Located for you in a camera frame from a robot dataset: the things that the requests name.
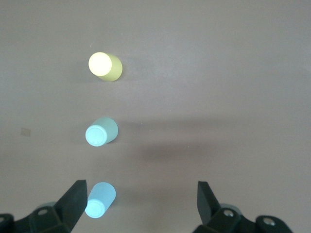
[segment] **light blue cylinder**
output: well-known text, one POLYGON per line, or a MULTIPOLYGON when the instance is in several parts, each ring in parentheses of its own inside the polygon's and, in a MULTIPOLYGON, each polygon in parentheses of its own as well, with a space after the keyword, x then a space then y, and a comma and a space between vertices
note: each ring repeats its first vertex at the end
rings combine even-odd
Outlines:
POLYGON ((116 190, 111 184, 97 183, 88 196, 86 214, 92 218, 103 216, 115 198, 116 190))
POLYGON ((118 135, 118 131, 118 126, 113 119, 102 117, 88 127, 86 140, 90 145, 100 147, 114 140, 118 135))

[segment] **light blue circular top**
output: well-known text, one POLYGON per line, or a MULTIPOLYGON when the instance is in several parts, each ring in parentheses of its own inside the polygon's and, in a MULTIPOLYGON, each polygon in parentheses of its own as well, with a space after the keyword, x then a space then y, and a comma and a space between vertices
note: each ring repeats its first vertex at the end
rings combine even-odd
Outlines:
POLYGON ((107 141, 107 132, 100 125, 91 125, 86 130, 86 140, 94 147, 102 146, 107 141))
POLYGON ((87 201, 85 212, 89 217, 99 218, 104 215, 105 206, 100 200, 91 199, 87 201))

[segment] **robotic claw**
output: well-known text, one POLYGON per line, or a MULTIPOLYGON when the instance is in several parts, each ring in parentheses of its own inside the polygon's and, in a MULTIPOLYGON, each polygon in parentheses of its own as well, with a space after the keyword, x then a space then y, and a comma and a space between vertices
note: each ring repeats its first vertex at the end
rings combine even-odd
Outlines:
MULTIPOLYGON (((86 181, 76 181, 54 206, 38 208, 18 221, 0 214, 0 233, 70 233, 86 205, 86 181)), ((193 233, 293 233, 279 218, 259 216, 254 223, 236 207, 221 206, 207 182, 198 183, 197 207, 203 224, 193 233)))

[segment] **teal cylinder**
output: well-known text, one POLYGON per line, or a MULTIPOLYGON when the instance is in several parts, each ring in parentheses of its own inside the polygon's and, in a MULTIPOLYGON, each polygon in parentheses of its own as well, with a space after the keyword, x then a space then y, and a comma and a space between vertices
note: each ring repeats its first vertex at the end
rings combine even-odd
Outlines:
POLYGON ((87 198, 86 214, 91 218, 103 216, 115 198, 116 190, 111 184, 97 183, 87 198))
POLYGON ((108 117, 102 117, 93 122, 86 130, 87 142, 100 147, 113 141, 118 135, 119 129, 116 122, 108 117))

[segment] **cylinder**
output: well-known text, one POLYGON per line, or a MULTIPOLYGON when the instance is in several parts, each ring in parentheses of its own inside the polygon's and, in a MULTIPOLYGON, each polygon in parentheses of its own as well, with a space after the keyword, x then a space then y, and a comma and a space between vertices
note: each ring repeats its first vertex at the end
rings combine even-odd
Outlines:
POLYGON ((100 147, 114 140, 118 132, 118 126, 113 119, 102 117, 88 127, 86 130, 86 140, 90 145, 100 147))
POLYGON ((94 53, 88 61, 88 67, 94 75, 108 82, 117 80, 123 71, 119 58, 104 52, 94 53))
POLYGON ((86 214, 91 218, 103 216, 115 198, 116 190, 111 184, 97 183, 88 196, 86 214))

